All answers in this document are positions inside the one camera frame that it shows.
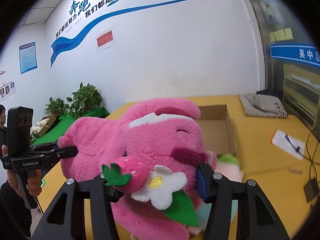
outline yellow flower center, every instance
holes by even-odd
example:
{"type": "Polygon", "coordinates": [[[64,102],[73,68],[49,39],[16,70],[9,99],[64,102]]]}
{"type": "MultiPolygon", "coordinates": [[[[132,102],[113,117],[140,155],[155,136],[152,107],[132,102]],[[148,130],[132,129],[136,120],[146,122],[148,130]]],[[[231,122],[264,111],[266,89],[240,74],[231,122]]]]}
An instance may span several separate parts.
{"type": "Polygon", "coordinates": [[[161,177],[155,177],[151,182],[150,182],[150,187],[156,188],[160,187],[162,184],[162,178],[161,177]]]}

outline black hair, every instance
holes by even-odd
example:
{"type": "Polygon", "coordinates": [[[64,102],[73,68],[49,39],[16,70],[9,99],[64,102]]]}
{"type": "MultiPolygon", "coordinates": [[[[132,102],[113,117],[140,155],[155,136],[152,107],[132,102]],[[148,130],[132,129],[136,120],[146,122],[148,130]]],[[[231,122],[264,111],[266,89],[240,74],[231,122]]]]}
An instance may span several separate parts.
{"type": "Polygon", "coordinates": [[[0,105],[0,114],[4,113],[5,112],[5,108],[3,105],[0,105]]]}

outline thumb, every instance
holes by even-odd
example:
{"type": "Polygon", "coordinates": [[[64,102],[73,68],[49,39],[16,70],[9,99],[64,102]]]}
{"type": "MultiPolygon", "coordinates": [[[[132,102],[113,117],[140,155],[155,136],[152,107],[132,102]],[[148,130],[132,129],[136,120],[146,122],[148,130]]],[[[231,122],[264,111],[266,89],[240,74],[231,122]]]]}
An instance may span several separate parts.
{"type": "Polygon", "coordinates": [[[1,149],[2,149],[2,156],[1,157],[3,157],[3,156],[8,154],[8,148],[5,145],[3,145],[1,147],[1,149]]]}

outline green tablecloth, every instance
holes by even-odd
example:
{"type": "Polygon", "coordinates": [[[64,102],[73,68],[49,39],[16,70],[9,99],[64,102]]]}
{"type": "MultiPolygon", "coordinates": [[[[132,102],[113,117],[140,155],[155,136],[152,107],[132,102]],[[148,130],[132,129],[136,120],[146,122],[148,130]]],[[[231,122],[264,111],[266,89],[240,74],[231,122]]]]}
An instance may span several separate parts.
{"type": "MultiPolygon", "coordinates": [[[[93,109],[91,112],[85,114],[84,116],[91,117],[104,117],[108,116],[109,113],[104,107],[99,107],[93,109]]],[[[41,138],[36,138],[31,145],[42,144],[48,142],[56,142],[60,136],[64,135],[68,128],[74,123],[73,119],[69,114],[60,117],[60,122],[53,127],[49,132],[47,132],[41,138]]]]}

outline potted plant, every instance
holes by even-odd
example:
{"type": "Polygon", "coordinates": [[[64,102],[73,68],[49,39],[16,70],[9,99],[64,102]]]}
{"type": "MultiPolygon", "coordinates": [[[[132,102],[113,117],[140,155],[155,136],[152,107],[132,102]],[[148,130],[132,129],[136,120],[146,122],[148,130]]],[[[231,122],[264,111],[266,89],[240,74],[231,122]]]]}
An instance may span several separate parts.
{"type": "Polygon", "coordinates": [[[72,102],[71,106],[65,104],[65,108],[69,109],[69,114],[74,119],[78,119],[90,112],[93,108],[100,107],[102,101],[98,90],[89,83],[84,86],[81,82],[79,90],[73,92],[72,95],[73,98],[67,97],[67,101],[72,102]]]}
{"type": "Polygon", "coordinates": [[[63,100],[57,98],[57,100],[53,101],[52,97],[49,98],[50,104],[46,105],[47,108],[45,111],[49,111],[51,114],[54,114],[56,118],[60,115],[66,115],[68,112],[64,106],[63,100]]]}

